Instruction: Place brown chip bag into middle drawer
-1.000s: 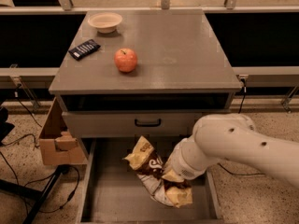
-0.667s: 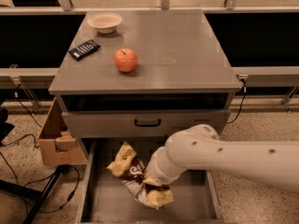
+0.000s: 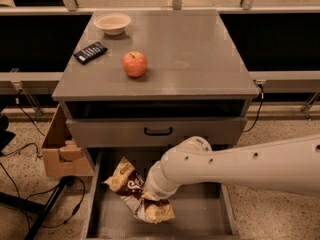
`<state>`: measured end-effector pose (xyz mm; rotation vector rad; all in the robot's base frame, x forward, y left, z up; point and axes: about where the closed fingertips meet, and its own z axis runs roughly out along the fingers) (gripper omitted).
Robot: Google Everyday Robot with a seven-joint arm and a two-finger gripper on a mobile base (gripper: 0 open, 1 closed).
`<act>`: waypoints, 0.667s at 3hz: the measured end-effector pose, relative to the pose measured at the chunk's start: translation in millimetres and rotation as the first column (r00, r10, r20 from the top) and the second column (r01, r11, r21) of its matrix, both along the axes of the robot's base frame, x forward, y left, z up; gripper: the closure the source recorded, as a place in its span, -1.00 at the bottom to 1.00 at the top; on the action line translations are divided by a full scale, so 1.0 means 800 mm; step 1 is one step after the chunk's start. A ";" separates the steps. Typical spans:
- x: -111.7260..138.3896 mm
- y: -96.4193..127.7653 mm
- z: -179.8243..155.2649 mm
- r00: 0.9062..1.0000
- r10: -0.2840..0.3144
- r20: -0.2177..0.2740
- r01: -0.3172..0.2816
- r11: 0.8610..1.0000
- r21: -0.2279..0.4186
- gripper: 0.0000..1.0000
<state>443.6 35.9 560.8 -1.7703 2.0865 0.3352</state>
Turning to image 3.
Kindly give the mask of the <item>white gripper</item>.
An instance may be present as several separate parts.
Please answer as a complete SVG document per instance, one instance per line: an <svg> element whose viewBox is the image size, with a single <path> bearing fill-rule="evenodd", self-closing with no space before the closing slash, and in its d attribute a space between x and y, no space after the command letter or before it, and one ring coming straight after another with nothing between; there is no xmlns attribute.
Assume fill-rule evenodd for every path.
<svg viewBox="0 0 320 240"><path fill-rule="evenodd" d="M178 184L164 175L161 163L156 162L148 172L142 197L153 201L165 200L174 195L178 188Z"/></svg>

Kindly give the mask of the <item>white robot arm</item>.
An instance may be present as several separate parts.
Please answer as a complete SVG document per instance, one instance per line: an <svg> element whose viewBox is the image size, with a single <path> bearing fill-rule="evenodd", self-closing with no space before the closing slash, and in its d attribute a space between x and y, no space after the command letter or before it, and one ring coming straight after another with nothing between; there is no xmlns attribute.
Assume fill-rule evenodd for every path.
<svg viewBox="0 0 320 240"><path fill-rule="evenodd" d="M182 185L215 182L304 195L320 194L317 135L220 151L195 136L169 149L149 170L144 194L167 199Z"/></svg>

